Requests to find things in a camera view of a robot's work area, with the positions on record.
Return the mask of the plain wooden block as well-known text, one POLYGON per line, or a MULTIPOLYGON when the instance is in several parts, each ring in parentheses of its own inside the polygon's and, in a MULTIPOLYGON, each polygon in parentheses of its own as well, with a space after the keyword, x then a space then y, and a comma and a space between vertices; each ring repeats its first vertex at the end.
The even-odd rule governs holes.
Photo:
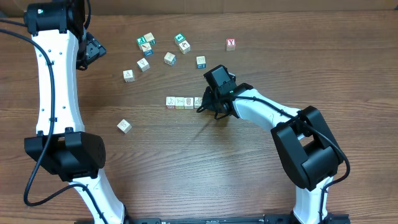
POLYGON ((199 107, 202 105, 202 97, 194 97, 194 108, 199 109, 199 107))

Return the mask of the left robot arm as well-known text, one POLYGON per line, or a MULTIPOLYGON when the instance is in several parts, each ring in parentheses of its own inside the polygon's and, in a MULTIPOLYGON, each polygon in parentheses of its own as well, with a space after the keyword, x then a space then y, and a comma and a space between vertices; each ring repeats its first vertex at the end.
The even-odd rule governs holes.
POLYGON ((88 1, 33 3, 24 13, 39 71, 36 135, 24 149, 36 168, 58 176, 75 189, 94 223, 129 223, 125 205, 104 172, 102 138, 85 131, 78 105, 76 73, 102 57, 105 48, 87 31, 88 1))

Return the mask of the small wooden picture block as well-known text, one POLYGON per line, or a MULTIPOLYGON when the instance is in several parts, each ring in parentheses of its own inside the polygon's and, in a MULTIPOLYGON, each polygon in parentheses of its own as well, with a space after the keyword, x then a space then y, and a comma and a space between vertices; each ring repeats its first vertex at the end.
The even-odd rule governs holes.
POLYGON ((185 108, 185 98, 184 97, 176 97, 175 98, 175 108, 176 109, 184 109, 185 108))

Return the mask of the wooden block pencil picture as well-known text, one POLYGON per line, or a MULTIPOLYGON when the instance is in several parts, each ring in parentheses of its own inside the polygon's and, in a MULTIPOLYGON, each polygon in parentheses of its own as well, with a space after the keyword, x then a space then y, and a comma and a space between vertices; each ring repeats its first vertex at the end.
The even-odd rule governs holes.
POLYGON ((142 44, 141 49, 142 49, 145 57, 153 54, 153 50, 152 50, 150 43, 142 44))

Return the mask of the wooden block barrel picture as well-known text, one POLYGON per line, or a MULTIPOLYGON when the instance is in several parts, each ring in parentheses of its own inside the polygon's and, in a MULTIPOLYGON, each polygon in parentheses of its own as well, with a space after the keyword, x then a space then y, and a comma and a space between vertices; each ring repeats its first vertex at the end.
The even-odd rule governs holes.
POLYGON ((194 98, 192 97, 184 98, 184 108, 187 110, 194 109, 194 98))

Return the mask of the wooden block red picture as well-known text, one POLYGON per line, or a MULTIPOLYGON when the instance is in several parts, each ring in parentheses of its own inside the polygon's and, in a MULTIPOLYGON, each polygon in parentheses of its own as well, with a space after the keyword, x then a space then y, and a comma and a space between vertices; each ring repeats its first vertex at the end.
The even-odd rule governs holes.
POLYGON ((127 133, 131 130, 131 128, 132 128, 131 124, 128 123, 125 119, 122 119, 122 120, 118 123, 117 127, 118 127, 124 134, 127 134, 127 133))

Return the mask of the wooden block text top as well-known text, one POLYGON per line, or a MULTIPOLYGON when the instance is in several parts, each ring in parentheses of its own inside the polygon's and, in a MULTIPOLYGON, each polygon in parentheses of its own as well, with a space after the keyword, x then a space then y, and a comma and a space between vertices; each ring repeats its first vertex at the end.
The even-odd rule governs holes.
POLYGON ((137 65, 140 68, 140 70, 142 72, 147 71, 148 69, 150 69, 150 65, 148 63, 148 61, 145 58, 142 58, 140 60, 137 61, 137 65))

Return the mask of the green letter L block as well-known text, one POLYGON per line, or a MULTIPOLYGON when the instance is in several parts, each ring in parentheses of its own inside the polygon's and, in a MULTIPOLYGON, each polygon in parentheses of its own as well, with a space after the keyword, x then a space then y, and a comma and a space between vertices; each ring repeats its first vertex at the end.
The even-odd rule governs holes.
POLYGON ((167 96, 165 99, 165 107, 167 109, 175 109, 175 97, 167 96))

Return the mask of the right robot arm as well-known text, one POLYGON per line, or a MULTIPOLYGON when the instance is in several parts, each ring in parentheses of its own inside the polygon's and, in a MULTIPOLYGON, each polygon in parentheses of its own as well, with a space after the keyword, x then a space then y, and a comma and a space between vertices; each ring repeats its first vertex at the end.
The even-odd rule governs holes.
POLYGON ((219 65, 204 74, 208 83, 198 112, 215 112, 215 119, 233 115, 252 121, 271 133, 282 167, 296 186, 290 215, 266 215, 264 223, 349 223, 347 215, 326 210, 330 186, 348 158, 338 146, 321 112, 313 106, 289 108, 262 96, 219 65))

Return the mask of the wooden block blue side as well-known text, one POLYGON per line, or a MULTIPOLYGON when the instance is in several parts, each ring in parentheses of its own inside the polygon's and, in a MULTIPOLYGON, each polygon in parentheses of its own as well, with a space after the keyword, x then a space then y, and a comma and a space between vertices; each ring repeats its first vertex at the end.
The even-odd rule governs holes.
POLYGON ((164 57, 164 62, 170 66, 174 66, 176 62, 176 56, 170 52, 167 52, 164 57))

